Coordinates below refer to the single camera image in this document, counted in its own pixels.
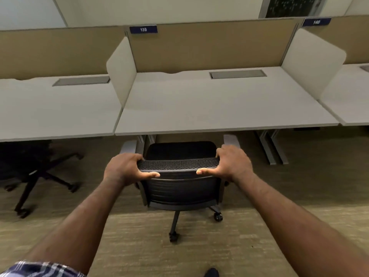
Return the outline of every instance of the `person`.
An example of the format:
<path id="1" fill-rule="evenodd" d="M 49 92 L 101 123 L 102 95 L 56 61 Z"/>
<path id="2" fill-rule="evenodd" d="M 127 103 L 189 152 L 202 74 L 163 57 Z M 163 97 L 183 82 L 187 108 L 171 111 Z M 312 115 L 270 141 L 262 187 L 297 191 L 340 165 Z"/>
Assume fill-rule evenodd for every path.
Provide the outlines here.
<path id="1" fill-rule="evenodd" d="M 369 276 L 367 254 L 339 232 L 261 180 L 243 150 L 217 149 L 219 165 L 197 174 L 235 183 L 264 219 L 279 248 L 300 277 Z M 101 184 L 24 261 L 0 277 L 83 277 L 89 273 L 104 226 L 122 190 L 137 181 L 159 177 L 137 168 L 139 154 L 119 154 L 108 163 Z M 207 277 L 218 276 L 210 269 Z"/>

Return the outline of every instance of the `plaid sleeve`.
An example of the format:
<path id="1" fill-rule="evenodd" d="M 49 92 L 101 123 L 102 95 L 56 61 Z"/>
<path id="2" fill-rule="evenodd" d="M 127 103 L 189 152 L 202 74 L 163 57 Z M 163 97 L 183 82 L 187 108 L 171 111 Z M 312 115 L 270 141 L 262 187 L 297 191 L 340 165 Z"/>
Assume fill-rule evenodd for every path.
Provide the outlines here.
<path id="1" fill-rule="evenodd" d="M 58 263 L 19 261 L 0 277 L 86 277 L 81 272 Z"/>

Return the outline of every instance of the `beige carpet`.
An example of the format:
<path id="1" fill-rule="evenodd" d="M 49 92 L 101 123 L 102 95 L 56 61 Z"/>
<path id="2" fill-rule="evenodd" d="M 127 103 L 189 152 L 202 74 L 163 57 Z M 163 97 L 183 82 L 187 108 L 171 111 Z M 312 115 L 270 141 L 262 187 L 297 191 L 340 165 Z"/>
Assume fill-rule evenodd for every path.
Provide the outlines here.
<path id="1" fill-rule="evenodd" d="M 269 166 L 252 132 L 238 132 L 242 148 L 260 177 L 284 195 L 369 251 L 369 133 L 364 127 L 320 131 L 283 130 L 279 142 L 290 164 Z M 71 212 L 100 182 L 106 163 L 125 137 L 56 140 L 59 154 L 79 151 L 53 173 L 66 181 L 82 181 L 75 194 L 53 182 L 40 181 L 26 206 L 37 209 L 21 220 L 13 208 L 23 185 L 0 191 L 0 269 L 12 265 Z M 222 133 L 160 135 L 158 142 L 212 140 Z M 139 191 L 123 191 L 105 227 L 90 276 L 202 276 L 210 267 L 221 276 L 296 276 L 268 228 L 234 185 L 224 196 L 224 220 L 210 210 L 183 212 L 177 245 L 169 243 L 173 212 L 147 211 Z"/>

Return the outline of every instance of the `hand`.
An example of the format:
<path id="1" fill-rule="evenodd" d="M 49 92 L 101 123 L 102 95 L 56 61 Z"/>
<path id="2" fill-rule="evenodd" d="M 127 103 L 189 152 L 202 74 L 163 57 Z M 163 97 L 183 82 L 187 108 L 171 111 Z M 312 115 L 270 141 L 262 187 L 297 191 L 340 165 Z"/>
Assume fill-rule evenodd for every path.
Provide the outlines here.
<path id="1" fill-rule="evenodd" d="M 236 184 L 254 177 L 251 160 L 242 149 L 233 145 L 222 145 L 222 148 L 217 149 L 217 157 L 220 158 L 217 168 L 200 168 L 196 173 L 213 175 Z"/>
<path id="2" fill-rule="evenodd" d="M 141 154 L 118 154 L 106 166 L 104 180 L 112 179 L 128 186 L 141 180 L 160 177 L 158 172 L 141 172 L 138 169 L 137 162 L 143 159 Z"/>

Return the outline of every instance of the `desk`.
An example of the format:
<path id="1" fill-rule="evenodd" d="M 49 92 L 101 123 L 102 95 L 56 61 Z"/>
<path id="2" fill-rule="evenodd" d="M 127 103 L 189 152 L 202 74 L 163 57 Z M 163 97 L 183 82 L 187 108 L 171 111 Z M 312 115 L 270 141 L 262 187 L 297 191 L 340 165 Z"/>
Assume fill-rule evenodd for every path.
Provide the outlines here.
<path id="1" fill-rule="evenodd" d="M 239 70 L 252 69 L 267 77 L 211 79 L 209 70 L 138 73 L 116 135 L 338 125 L 281 67 Z"/>
<path id="2" fill-rule="evenodd" d="M 112 83 L 52 87 L 59 78 L 0 80 L 0 141 L 114 134 L 121 104 Z"/>
<path id="3" fill-rule="evenodd" d="M 369 73 L 361 65 L 343 65 L 320 98 L 342 125 L 369 125 Z"/>

